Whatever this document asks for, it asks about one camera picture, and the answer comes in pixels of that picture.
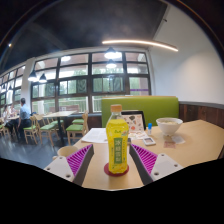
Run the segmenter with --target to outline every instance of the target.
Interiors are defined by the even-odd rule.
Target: wooden table
[[[60,112],[56,112],[56,113],[52,113],[52,114],[48,114],[46,116],[43,116],[43,118],[57,118],[58,129],[59,129],[59,133],[60,133],[60,137],[61,137],[62,146],[65,145],[65,142],[64,142],[64,139],[63,139],[60,119],[61,118],[67,118],[68,116],[70,116],[71,114],[76,113],[76,112],[77,112],[76,110],[74,110],[74,111],[60,111]]]
[[[183,167],[216,160],[224,145],[224,129],[202,120],[183,123],[175,134],[185,140],[183,144],[176,144],[175,149],[163,147],[164,141],[170,137],[163,136],[158,126],[152,127],[152,138],[156,145],[145,146],[142,140],[133,140],[132,143],[156,154],[166,153]],[[82,148],[89,144],[91,143],[79,140],[75,146]],[[93,146],[94,155],[82,185],[84,188],[117,190],[143,186],[129,149],[129,172],[124,176],[112,177],[104,173],[104,165],[109,161],[107,144],[93,143]]]
[[[16,122],[15,122],[15,120],[19,119],[19,116],[9,117],[7,119],[13,121],[13,126],[14,126],[14,129],[15,129],[15,132],[16,132],[16,137],[17,137],[17,140],[19,140],[18,131],[17,131]]]

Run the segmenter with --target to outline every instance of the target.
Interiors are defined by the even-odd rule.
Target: green sofa
[[[146,127],[148,123],[157,126],[156,119],[161,117],[179,117],[179,102],[175,96],[126,96],[102,98],[102,127],[110,118],[110,105],[121,104],[122,110],[141,110],[144,113]]]

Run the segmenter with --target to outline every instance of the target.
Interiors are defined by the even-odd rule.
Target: ceiling light
[[[114,63],[114,61],[112,59],[110,59],[108,62],[107,62],[107,65],[106,65],[107,68],[116,68],[117,65]]]
[[[109,47],[104,55],[104,57],[107,59],[121,58],[121,56],[121,52],[115,51],[112,47]]]
[[[41,83],[45,83],[45,82],[47,82],[47,79],[46,79],[46,76],[45,76],[44,73],[43,73],[42,76],[40,77],[39,82],[41,82]]]
[[[38,81],[36,72],[34,70],[30,73],[28,80],[29,81],[32,81],[32,82]]]
[[[61,61],[69,61],[71,59],[70,56],[64,56],[61,58]]]
[[[114,43],[133,43],[133,44],[145,44],[145,45],[153,45],[157,47],[163,47],[167,48],[172,51],[178,51],[178,49],[175,46],[172,46],[170,44],[165,44],[158,41],[141,41],[141,40],[108,40],[103,41],[103,44],[114,44]]]

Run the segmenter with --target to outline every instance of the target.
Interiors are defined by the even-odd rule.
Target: white bowl
[[[174,121],[177,124],[162,123],[164,121]],[[173,135],[178,130],[183,121],[178,118],[164,117],[157,119],[156,123],[158,124],[160,130],[164,135],[170,136]]]

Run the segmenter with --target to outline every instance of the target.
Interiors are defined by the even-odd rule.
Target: yellow drink
[[[112,113],[106,126],[111,173],[124,173],[127,170],[128,131],[128,124],[121,113]]]

